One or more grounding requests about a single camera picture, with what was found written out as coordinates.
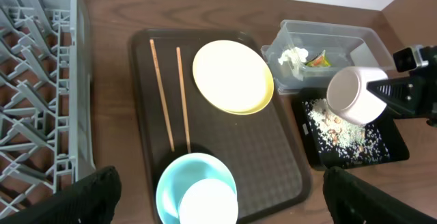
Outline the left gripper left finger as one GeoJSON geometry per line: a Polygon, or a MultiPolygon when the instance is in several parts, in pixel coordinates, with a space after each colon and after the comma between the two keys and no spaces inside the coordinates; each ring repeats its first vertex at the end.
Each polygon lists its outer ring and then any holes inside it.
{"type": "Polygon", "coordinates": [[[2,224],[110,223],[122,193],[120,176],[107,166],[36,205],[1,219],[2,224]]]}

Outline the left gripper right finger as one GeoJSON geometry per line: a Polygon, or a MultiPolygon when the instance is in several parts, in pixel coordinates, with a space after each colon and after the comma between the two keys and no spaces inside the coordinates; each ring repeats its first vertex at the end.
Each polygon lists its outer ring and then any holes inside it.
{"type": "Polygon", "coordinates": [[[334,223],[429,223],[426,215],[342,168],[324,172],[324,199],[334,223]]]}

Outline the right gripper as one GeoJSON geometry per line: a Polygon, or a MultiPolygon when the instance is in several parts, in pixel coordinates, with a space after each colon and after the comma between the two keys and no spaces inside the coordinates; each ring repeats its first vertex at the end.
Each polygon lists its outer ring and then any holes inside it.
{"type": "Polygon", "coordinates": [[[427,118],[427,125],[436,127],[436,46],[420,49],[419,56],[427,65],[413,76],[370,81],[367,90],[397,116],[427,118]]]}

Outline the pink white bowl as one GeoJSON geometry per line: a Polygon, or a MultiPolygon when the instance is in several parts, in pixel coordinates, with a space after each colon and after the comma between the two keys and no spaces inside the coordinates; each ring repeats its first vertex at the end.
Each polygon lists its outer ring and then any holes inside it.
{"type": "Polygon", "coordinates": [[[335,74],[328,85],[328,107],[349,123],[368,124],[383,113],[386,103],[368,91],[367,84],[385,79],[388,79],[387,74],[379,68],[344,68],[335,74]]]}

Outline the light blue bowl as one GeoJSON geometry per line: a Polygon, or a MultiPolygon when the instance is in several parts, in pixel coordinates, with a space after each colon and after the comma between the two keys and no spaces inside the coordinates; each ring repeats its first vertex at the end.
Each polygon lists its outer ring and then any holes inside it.
{"type": "Polygon", "coordinates": [[[186,154],[171,162],[159,178],[155,205],[161,223],[180,223],[179,205],[185,192],[194,183],[205,179],[226,183],[238,200],[236,182],[224,163],[209,154],[186,154]]]}

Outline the green orange snack wrapper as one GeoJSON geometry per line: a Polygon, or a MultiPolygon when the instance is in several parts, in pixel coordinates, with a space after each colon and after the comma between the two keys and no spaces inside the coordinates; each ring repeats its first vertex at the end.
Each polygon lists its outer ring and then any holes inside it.
{"type": "Polygon", "coordinates": [[[308,61],[306,63],[306,66],[309,66],[309,67],[331,67],[332,64],[330,63],[330,61],[328,60],[328,57],[326,56],[326,51],[323,50],[316,57],[314,57],[311,61],[308,61]]]}

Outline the white tissue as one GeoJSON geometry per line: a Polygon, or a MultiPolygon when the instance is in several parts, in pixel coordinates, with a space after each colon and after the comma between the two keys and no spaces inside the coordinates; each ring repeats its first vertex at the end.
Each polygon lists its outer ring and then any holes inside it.
{"type": "Polygon", "coordinates": [[[308,50],[294,47],[284,50],[278,59],[278,62],[281,66],[289,66],[293,76],[299,81],[302,81],[304,76],[301,68],[306,64],[308,55],[308,50]]]}

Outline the white cup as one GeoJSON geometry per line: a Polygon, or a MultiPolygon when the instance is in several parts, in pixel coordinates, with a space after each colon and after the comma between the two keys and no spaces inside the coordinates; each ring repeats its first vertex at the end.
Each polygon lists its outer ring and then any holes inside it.
{"type": "Polygon", "coordinates": [[[194,183],[179,205],[181,224],[236,224],[238,200],[233,189],[217,179],[194,183]]]}

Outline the wooden chopstick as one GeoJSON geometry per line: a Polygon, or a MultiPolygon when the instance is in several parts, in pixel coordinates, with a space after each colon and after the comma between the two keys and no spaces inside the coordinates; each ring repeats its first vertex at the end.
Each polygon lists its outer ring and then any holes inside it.
{"type": "Polygon", "coordinates": [[[185,131],[185,136],[186,136],[186,146],[187,146],[187,152],[191,153],[191,138],[190,138],[188,113],[187,113],[187,106],[186,106],[186,94],[185,94],[185,86],[184,86],[184,73],[183,73],[183,67],[182,67],[182,55],[181,55],[181,50],[180,50],[179,46],[176,47],[176,54],[177,54],[177,61],[178,61],[178,76],[179,76],[179,82],[180,82],[182,115],[183,115],[183,119],[184,119],[184,131],[185,131]]]}
{"type": "Polygon", "coordinates": [[[165,119],[165,126],[166,126],[166,129],[167,129],[167,135],[168,135],[168,138],[169,138],[169,144],[170,144],[171,151],[174,152],[175,151],[175,146],[174,146],[174,141],[173,141],[173,133],[172,133],[172,129],[171,129],[171,122],[170,122],[170,119],[169,119],[169,113],[168,113],[168,108],[167,108],[167,101],[166,101],[165,91],[164,91],[164,88],[163,88],[163,82],[162,82],[162,78],[161,78],[161,74],[160,74],[160,68],[159,68],[159,63],[158,63],[158,56],[157,56],[157,52],[156,52],[156,47],[155,47],[155,43],[154,43],[153,39],[150,40],[150,48],[151,48],[152,58],[153,58],[153,62],[154,62],[154,69],[155,69],[155,73],[156,73],[156,80],[157,80],[157,83],[158,83],[158,90],[159,90],[159,94],[160,94],[160,101],[161,101],[161,106],[162,106],[163,115],[164,115],[164,119],[165,119]]]}

